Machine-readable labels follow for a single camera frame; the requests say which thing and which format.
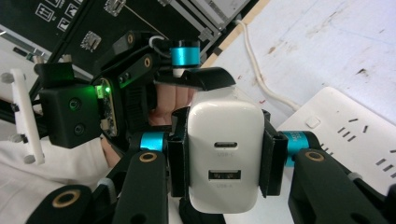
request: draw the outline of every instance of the mounting hole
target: mounting hole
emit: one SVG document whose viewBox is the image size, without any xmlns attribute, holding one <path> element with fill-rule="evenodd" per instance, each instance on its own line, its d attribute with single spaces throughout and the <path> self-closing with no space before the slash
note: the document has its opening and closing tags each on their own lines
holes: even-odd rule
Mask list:
<svg viewBox="0 0 396 224">
<path fill-rule="evenodd" d="M 361 215 L 361 214 L 357 214 L 357 213 L 352 213 L 350 214 L 350 216 L 352 217 L 352 219 L 359 224 L 370 224 L 371 222 L 369 221 L 369 219 L 367 219 L 367 217 Z"/>
<path fill-rule="evenodd" d="M 146 223 L 146 220 L 146 216 L 139 213 L 131 218 L 131 224 L 143 224 Z"/>
<path fill-rule="evenodd" d="M 80 109 L 81 109 L 81 106 L 82 106 L 82 102 L 81 102 L 78 98 L 72 98 L 72 99 L 69 101 L 69 108 L 70 108 L 72 111 L 78 111 L 78 110 L 80 110 Z"/>
<path fill-rule="evenodd" d="M 151 60 L 149 58 L 145 58 L 145 66 L 149 67 L 151 64 Z"/>
<path fill-rule="evenodd" d="M 155 161 L 156 159 L 157 159 L 157 155 L 152 152 L 146 152 L 140 155 L 139 157 L 139 160 L 141 160 L 142 162 L 151 162 L 151 161 Z"/>
<path fill-rule="evenodd" d="M 85 132 L 85 126 L 83 124 L 77 124 L 74 130 L 75 135 L 80 136 Z"/>
<path fill-rule="evenodd" d="M 70 189 L 67 190 L 58 196 L 52 201 L 52 206 L 55 208 L 64 208 L 76 202 L 79 198 L 81 191 L 79 189 Z"/>
<path fill-rule="evenodd" d="M 134 42 L 134 36 L 128 35 L 128 44 L 132 44 L 132 42 Z"/>
<path fill-rule="evenodd" d="M 311 161 L 324 161 L 324 157 L 317 152 L 307 151 L 305 152 L 305 156 Z"/>
</svg>

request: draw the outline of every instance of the green led light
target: green led light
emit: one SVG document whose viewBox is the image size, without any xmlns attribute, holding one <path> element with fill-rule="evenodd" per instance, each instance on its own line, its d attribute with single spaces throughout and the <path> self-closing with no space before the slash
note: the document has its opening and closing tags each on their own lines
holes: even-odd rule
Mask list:
<svg viewBox="0 0 396 224">
<path fill-rule="evenodd" d="M 103 91 L 102 91 L 102 86 L 95 86 L 96 89 L 96 96 L 98 99 L 103 99 Z"/>
</svg>

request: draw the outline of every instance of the electronic component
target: electronic component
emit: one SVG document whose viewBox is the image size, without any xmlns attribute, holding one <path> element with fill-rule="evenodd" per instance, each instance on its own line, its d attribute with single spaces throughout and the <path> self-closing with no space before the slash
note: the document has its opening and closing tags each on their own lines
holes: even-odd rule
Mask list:
<svg viewBox="0 0 396 224">
<path fill-rule="evenodd" d="M 105 4 L 105 10 L 114 17 L 117 17 L 120 14 L 125 3 L 126 0 L 107 0 Z"/>
<path fill-rule="evenodd" d="M 95 88 L 98 99 L 102 100 L 104 117 L 101 119 L 101 129 L 109 136 L 117 136 L 118 129 L 110 83 L 105 78 L 101 78 L 100 82 L 101 84 Z"/>
<path fill-rule="evenodd" d="M 99 35 L 92 31 L 89 31 L 85 35 L 84 39 L 82 39 L 80 46 L 84 49 L 89 50 L 90 52 L 93 52 L 98 47 L 101 41 L 102 38 Z"/>
</svg>

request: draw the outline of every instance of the finger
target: finger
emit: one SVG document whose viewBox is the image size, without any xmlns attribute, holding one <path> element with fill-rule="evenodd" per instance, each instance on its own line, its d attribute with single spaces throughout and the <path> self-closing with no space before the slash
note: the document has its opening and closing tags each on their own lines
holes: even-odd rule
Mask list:
<svg viewBox="0 0 396 224">
<path fill-rule="evenodd" d="M 102 138 L 101 145 L 108 167 L 114 167 L 120 161 L 120 156 L 114 151 L 113 147 L 107 142 L 105 138 Z"/>
<path fill-rule="evenodd" d="M 157 90 L 157 107 L 151 111 L 150 118 L 154 122 L 161 123 L 157 125 L 170 124 L 170 117 L 176 105 L 176 87 L 163 84 L 158 84 L 155 87 Z"/>
<path fill-rule="evenodd" d="M 188 98 L 187 98 L 187 105 L 189 105 L 192 101 L 192 97 L 194 96 L 196 89 L 189 89 Z"/>
<path fill-rule="evenodd" d="M 187 106 L 189 100 L 189 88 L 176 87 L 176 105 L 175 110 Z"/>
</svg>

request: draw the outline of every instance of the human hand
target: human hand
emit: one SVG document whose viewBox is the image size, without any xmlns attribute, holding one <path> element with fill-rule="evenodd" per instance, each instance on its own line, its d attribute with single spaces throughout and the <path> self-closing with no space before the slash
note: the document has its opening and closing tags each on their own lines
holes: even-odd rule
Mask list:
<svg viewBox="0 0 396 224">
<path fill-rule="evenodd" d="M 150 125 L 170 125 L 172 112 L 190 104 L 194 89 L 157 84 L 157 107 L 149 112 Z"/>
</svg>

